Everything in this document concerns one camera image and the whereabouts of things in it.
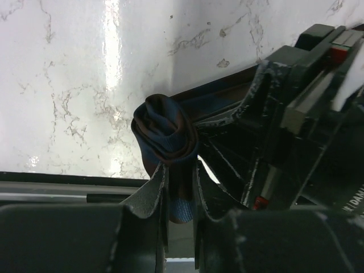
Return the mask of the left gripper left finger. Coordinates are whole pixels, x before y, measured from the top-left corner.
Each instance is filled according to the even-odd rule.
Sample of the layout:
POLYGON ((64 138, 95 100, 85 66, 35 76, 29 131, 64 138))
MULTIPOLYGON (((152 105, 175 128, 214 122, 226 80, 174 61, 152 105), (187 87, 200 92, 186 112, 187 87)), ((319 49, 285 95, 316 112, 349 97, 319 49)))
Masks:
POLYGON ((119 272, 163 272, 168 251, 169 170, 158 165, 152 178, 123 201, 119 272))

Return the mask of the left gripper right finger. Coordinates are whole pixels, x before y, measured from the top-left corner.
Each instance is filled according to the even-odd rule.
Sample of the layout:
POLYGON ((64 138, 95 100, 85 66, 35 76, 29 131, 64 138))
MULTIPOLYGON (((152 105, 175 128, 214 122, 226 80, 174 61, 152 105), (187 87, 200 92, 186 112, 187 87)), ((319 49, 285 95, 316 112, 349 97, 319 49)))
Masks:
POLYGON ((199 160, 193 166, 192 190, 196 268, 243 270, 236 215, 247 208, 216 184, 199 160))

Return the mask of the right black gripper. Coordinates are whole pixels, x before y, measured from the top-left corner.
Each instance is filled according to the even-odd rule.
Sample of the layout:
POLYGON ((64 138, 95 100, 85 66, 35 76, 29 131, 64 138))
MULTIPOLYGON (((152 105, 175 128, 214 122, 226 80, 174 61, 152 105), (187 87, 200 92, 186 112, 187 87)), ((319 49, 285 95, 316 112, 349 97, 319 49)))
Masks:
POLYGON ((200 156, 250 209, 300 198, 363 215, 363 82, 334 107, 363 31, 316 24, 261 64, 204 85, 216 109, 197 120, 200 156))

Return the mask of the dark blue striped tie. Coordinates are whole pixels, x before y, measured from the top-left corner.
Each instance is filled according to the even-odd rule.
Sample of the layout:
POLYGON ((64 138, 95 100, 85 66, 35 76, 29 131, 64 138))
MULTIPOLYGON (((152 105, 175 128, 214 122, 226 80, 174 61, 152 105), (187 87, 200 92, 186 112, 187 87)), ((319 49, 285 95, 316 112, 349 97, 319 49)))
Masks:
POLYGON ((194 122, 240 102, 257 66, 184 92, 152 94, 135 111, 131 129, 149 176, 162 163, 169 168, 169 218, 184 224, 193 218, 192 166, 197 160, 194 122))

